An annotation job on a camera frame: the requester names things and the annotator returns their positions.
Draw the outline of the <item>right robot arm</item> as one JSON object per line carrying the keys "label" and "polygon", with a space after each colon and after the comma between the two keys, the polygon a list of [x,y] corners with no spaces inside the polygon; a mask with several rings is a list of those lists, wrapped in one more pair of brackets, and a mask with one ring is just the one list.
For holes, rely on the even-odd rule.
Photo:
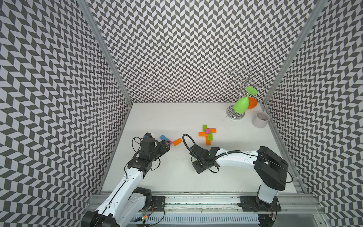
{"label": "right robot arm", "polygon": [[288,163],[270,148],[261,146],[254,151],[226,150],[212,147],[210,150],[198,145],[188,148],[195,159],[192,163],[198,174],[216,167],[234,166],[252,168],[261,178],[262,183],[257,192],[257,202],[271,204],[279,191],[285,190],[287,184]]}

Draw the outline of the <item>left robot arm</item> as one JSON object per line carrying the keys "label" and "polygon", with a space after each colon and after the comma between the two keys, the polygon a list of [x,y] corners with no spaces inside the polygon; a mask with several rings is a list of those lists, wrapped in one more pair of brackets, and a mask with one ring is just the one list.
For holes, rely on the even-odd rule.
{"label": "left robot arm", "polygon": [[95,211],[87,211],[82,227],[125,227],[140,210],[151,206],[151,190],[139,187],[152,163],[170,150],[170,142],[144,137],[139,150],[124,168],[125,175]]}

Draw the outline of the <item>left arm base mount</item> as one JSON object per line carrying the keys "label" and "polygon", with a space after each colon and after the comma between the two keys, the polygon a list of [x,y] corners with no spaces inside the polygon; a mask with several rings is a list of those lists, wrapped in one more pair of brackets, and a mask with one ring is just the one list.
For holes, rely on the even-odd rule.
{"label": "left arm base mount", "polygon": [[142,208],[142,211],[164,211],[165,201],[165,196],[147,196],[145,206]]}

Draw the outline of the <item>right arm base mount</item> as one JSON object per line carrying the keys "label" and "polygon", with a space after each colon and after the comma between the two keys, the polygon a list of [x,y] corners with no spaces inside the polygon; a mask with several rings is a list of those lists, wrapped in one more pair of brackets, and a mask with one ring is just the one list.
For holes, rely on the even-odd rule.
{"label": "right arm base mount", "polygon": [[243,211],[269,213],[272,213],[273,211],[282,211],[280,202],[276,196],[272,203],[260,201],[257,196],[240,196],[239,199],[240,203],[238,206],[241,207]]}

